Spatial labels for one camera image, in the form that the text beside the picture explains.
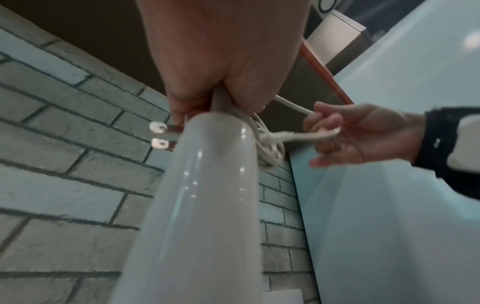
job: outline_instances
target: black ring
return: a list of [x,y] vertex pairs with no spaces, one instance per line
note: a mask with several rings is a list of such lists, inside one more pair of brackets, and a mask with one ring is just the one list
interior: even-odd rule
[[335,6],[337,5],[337,0],[333,0],[333,3],[331,5],[330,8],[324,10],[322,9],[322,0],[318,0],[318,10],[320,11],[320,13],[322,14],[327,14],[327,13],[330,13],[331,11],[334,10]]

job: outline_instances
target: dark sleeve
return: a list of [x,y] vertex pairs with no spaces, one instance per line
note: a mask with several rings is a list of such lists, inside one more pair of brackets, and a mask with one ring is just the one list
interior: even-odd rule
[[460,120],[480,108],[441,108],[425,113],[425,135],[413,166],[435,171],[453,190],[480,200],[480,174],[461,172],[447,166],[457,142]]

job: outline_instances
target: white cylindrical object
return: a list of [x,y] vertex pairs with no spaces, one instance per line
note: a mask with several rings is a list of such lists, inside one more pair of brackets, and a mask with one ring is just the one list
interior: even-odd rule
[[188,122],[110,304],[260,304],[258,164],[251,128]]

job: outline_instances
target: light blue wall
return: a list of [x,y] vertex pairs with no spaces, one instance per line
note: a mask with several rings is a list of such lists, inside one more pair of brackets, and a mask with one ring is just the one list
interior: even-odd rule
[[[480,106],[480,2],[427,0],[336,76],[355,103]],[[291,163],[324,304],[477,303],[480,202],[402,161]]]

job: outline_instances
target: hand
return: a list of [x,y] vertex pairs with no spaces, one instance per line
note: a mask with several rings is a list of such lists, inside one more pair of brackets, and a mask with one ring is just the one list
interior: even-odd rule
[[315,150],[322,156],[311,159],[311,167],[397,158],[413,162],[424,137],[424,115],[371,104],[333,106],[317,102],[314,110],[303,121],[305,132],[341,126],[341,133],[333,140],[315,144]]
[[224,83],[250,113],[272,100],[297,57],[308,0],[137,0],[176,124],[210,109]]

